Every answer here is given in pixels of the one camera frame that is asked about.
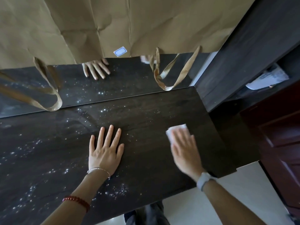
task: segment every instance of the silver bracelet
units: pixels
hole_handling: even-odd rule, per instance
[[[91,173],[93,170],[104,170],[104,169],[102,169],[100,167],[95,167],[95,168],[89,169],[87,174]],[[108,176],[110,178],[110,173],[107,170],[104,170],[104,171],[108,173]]]

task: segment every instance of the gray pants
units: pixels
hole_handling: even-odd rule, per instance
[[[127,220],[126,225],[170,225],[163,213],[162,201],[146,205],[136,212],[136,215]]]

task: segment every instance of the paper bag handle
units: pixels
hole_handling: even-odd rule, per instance
[[[39,92],[42,92],[42,93],[45,93],[45,94],[56,95],[57,102],[53,106],[46,108],[46,107],[42,106],[39,102],[37,102],[35,99],[33,99],[33,98],[31,98],[27,95],[24,95],[24,94],[22,94],[22,93],[20,93],[16,90],[13,90],[13,89],[11,89],[7,86],[4,86],[4,85],[0,85],[0,93],[8,96],[9,98],[12,98],[12,99],[15,99],[15,100],[18,100],[18,101],[21,101],[21,102],[25,102],[29,105],[35,106],[35,107],[43,109],[43,110],[56,111],[59,108],[61,108],[61,106],[62,106],[62,99],[61,99],[60,95],[58,94],[58,91],[60,90],[62,85],[61,85],[59,77],[58,77],[58,75],[55,71],[55,68],[53,66],[50,66],[50,65],[49,66],[45,65],[41,60],[39,60],[36,57],[33,58],[33,62],[35,64],[35,67],[39,71],[39,73],[42,75],[43,79],[45,79],[47,81],[50,88],[33,87],[33,86],[30,86],[30,85],[25,85],[23,83],[19,83],[19,84],[21,84],[22,86],[27,87],[29,89],[36,90],[36,91],[39,91]],[[53,80],[54,80],[54,82],[57,86],[56,88],[50,83],[50,81],[47,77],[47,71],[46,70],[49,72],[49,74],[53,78]],[[8,75],[6,75],[3,72],[0,72],[0,78],[8,80],[8,81],[13,82],[13,83],[18,83],[16,80],[9,77]]]
[[[150,57],[150,67],[151,67],[151,69],[152,69],[152,71],[154,73],[154,79],[157,82],[157,84],[161,87],[161,89],[163,89],[165,91],[170,91],[170,90],[172,90],[174,87],[176,87],[178,84],[180,84],[183,81],[183,79],[188,74],[190,68],[192,67],[192,65],[193,65],[193,63],[194,63],[194,61],[195,61],[195,59],[196,59],[196,57],[197,57],[197,55],[198,55],[198,53],[199,53],[199,51],[200,51],[201,48],[202,48],[201,46],[197,47],[197,49],[195,50],[195,52],[193,53],[193,55],[189,58],[189,60],[186,62],[185,66],[181,70],[181,72],[180,72],[180,74],[179,74],[176,82],[174,83],[174,85],[170,86],[170,87],[166,86],[160,80],[164,79],[168,75],[170,69],[172,68],[172,66],[176,62],[179,54],[176,55],[176,57],[174,58],[174,60],[171,61],[167,65],[167,67],[163,70],[163,72],[159,75],[160,55],[159,55],[159,48],[158,47],[156,48],[156,67],[154,69],[154,56],[153,55]]]

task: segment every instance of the white tile floor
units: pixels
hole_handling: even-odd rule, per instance
[[[237,172],[220,178],[218,182],[265,223],[293,225],[286,216],[286,208],[258,162],[238,168]],[[205,194],[196,188],[169,197],[163,200],[163,204],[171,225],[222,225]],[[123,216],[99,223],[117,224],[125,224]]]

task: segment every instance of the white watch strap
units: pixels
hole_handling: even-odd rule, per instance
[[[200,178],[197,181],[197,188],[203,191],[203,186],[205,183],[207,183],[209,180],[217,180],[217,178],[211,176],[207,172],[202,172]]]

